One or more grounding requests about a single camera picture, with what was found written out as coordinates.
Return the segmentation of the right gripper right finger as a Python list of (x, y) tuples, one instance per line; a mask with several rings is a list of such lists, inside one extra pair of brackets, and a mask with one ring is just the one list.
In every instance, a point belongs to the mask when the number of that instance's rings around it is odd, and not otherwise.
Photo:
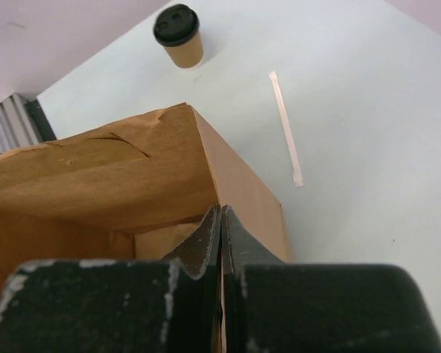
[(395, 265), (288, 264), (225, 206), (228, 352), (441, 352), (419, 287)]

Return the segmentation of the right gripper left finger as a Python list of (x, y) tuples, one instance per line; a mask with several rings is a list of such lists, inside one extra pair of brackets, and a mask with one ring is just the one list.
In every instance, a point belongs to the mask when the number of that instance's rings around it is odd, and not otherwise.
[(219, 352), (221, 209), (161, 260), (35, 260), (0, 295), (0, 352)]

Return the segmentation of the brown paper bag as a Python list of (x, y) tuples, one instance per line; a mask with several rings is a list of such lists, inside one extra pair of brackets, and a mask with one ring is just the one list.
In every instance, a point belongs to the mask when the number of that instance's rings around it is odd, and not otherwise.
[(0, 293), (39, 259), (158, 259), (214, 204), (282, 260), (282, 206), (189, 104), (0, 154)]

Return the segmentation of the brown paper coffee cup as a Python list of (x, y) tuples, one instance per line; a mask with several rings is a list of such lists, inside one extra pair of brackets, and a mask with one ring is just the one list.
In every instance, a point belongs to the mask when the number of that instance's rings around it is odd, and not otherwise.
[(204, 56), (199, 32), (186, 43), (180, 46), (165, 47), (165, 50), (173, 63), (183, 69), (198, 65)]

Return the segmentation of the black plastic cup lid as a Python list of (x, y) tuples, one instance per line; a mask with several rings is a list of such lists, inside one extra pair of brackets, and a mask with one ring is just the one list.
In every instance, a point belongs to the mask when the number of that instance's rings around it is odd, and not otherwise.
[(177, 47), (186, 44), (196, 35), (199, 24), (194, 10), (185, 4), (175, 4), (157, 16), (153, 34), (158, 44)]

